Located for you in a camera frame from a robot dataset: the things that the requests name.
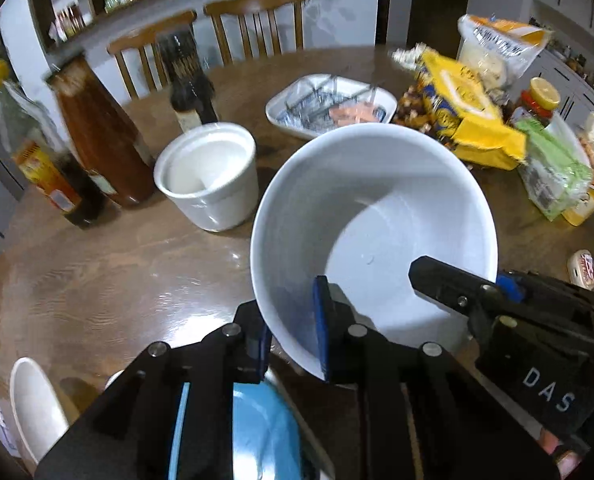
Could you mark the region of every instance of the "screw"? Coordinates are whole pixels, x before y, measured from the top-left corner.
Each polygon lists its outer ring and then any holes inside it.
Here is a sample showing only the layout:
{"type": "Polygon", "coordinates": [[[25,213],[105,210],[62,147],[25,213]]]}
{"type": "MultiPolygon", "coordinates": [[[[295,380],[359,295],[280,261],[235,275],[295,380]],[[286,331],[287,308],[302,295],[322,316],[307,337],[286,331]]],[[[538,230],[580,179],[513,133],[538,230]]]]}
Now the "screw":
{"type": "Polygon", "coordinates": [[[510,316],[499,316],[499,321],[509,328],[515,328],[517,326],[517,320],[510,316]]]}
{"type": "Polygon", "coordinates": [[[350,325],[348,327],[348,333],[352,337],[363,337],[368,333],[368,329],[363,325],[355,323],[354,325],[350,325]]]}
{"type": "Polygon", "coordinates": [[[151,355],[151,357],[159,357],[160,355],[165,354],[167,351],[168,347],[166,346],[166,343],[161,341],[155,341],[148,347],[148,353],[151,355]]]}
{"type": "Polygon", "coordinates": [[[237,323],[228,323],[227,325],[224,325],[221,332],[226,337],[232,337],[241,332],[241,327],[237,323]]]}
{"type": "Polygon", "coordinates": [[[430,357],[439,357],[443,352],[442,347],[437,343],[424,343],[421,350],[430,357]]]}

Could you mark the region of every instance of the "sauce bottle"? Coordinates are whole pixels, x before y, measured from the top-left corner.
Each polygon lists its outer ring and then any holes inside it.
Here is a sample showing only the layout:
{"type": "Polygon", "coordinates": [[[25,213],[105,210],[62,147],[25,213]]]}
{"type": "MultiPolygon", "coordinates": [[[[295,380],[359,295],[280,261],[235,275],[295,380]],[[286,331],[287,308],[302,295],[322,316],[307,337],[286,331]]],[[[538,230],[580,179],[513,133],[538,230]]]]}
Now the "sauce bottle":
{"type": "Polygon", "coordinates": [[[172,82],[170,104],[181,130],[219,121],[212,104],[214,86],[199,63],[192,29],[161,34],[157,47],[172,82]]]}
{"type": "Polygon", "coordinates": [[[77,54],[46,82],[82,166],[114,202],[136,206],[155,192],[153,160],[126,112],[77,54]]]}
{"type": "Polygon", "coordinates": [[[88,178],[46,110],[30,101],[16,83],[5,80],[8,64],[0,60],[0,134],[21,172],[78,227],[93,223],[106,199],[88,178]]]}

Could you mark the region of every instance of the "chair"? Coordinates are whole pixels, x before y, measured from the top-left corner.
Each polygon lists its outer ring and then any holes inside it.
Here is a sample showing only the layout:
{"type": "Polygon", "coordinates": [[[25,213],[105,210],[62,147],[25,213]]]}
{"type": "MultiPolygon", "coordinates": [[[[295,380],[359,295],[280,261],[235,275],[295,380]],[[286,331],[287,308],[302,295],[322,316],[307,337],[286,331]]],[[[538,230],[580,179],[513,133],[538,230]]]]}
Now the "chair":
{"type": "Polygon", "coordinates": [[[295,16],[295,43],[297,49],[302,50],[303,24],[301,19],[301,6],[304,1],[305,0],[221,0],[219,2],[212,2],[203,7],[203,12],[212,18],[212,25],[214,25],[215,28],[217,42],[219,43],[219,51],[221,52],[221,59],[223,60],[224,65],[232,63],[232,55],[230,54],[230,48],[228,47],[226,31],[224,30],[223,22],[221,21],[222,14],[232,14],[238,17],[241,40],[244,43],[244,54],[246,59],[251,59],[253,57],[250,46],[250,37],[248,36],[248,26],[246,25],[246,14],[252,14],[254,33],[259,48],[259,56],[267,57],[266,38],[264,37],[260,12],[265,10],[268,15],[272,52],[274,54],[281,54],[282,48],[279,44],[279,32],[277,30],[277,22],[274,18],[274,10],[286,4],[292,4],[295,16]]]}
{"type": "Polygon", "coordinates": [[[150,45],[152,47],[152,51],[155,54],[155,66],[157,67],[159,81],[161,81],[161,85],[164,86],[168,80],[166,78],[164,65],[161,62],[161,56],[155,48],[157,34],[167,30],[174,30],[175,28],[180,28],[184,25],[192,25],[196,19],[197,13],[194,12],[194,10],[187,10],[186,12],[171,16],[170,18],[161,20],[160,22],[154,23],[153,25],[142,28],[141,30],[133,30],[132,32],[129,32],[118,40],[114,40],[108,45],[108,54],[114,56],[117,60],[119,70],[122,73],[123,82],[128,89],[128,94],[130,94],[131,99],[137,98],[138,95],[137,91],[135,90],[135,86],[132,83],[132,79],[130,78],[126,61],[123,59],[123,51],[131,48],[138,49],[139,57],[141,58],[141,66],[143,68],[144,75],[146,76],[148,90],[152,92],[157,88],[155,87],[155,80],[152,77],[150,65],[148,64],[148,58],[146,57],[146,45],[150,45]]]}

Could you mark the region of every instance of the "table top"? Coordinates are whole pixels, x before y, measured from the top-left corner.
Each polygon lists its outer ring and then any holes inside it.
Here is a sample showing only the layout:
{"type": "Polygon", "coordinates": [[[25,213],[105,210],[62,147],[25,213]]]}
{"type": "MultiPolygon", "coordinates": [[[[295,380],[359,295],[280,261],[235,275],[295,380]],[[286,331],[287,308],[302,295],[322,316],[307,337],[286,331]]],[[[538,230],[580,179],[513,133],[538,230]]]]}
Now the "table top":
{"type": "MultiPolygon", "coordinates": [[[[272,126],[265,105],[309,73],[377,84],[395,96],[412,82],[384,48],[373,47],[308,50],[211,70],[222,120],[241,124],[256,140],[262,190],[304,144],[272,126]]],[[[167,91],[125,108],[155,155],[181,133],[167,91]]],[[[548,222],[515,171],[474,175],[493,213],[500,269],[566,280],[573,252],[594,255],[594,215],[580,227],[562,218],[548,222]]],[[[205,232],[157,193],[136,209],[109,207],[99,224],[80,230],[28,190],[0,257],[0,397],[8,425],[8,383],[19,357],[35,359],[81,410],[148,343],[190,344],[230,321],[237,305],[253,298],[251,227],[250,220],[222,234],[205,232]]]]}

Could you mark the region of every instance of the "brown sauce bottle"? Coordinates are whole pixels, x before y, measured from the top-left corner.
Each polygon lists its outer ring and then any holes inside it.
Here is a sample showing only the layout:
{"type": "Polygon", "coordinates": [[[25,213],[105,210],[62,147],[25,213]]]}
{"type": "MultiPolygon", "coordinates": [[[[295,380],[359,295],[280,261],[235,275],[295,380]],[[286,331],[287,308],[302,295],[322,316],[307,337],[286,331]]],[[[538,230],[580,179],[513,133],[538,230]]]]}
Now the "brown sauce bottle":
{"type": "Polygon", "coordinates": [[[114,202],[136,206],[155,192],[153,160],[141,134],[83,54],[46,79],[90,178],[114,202]]]}

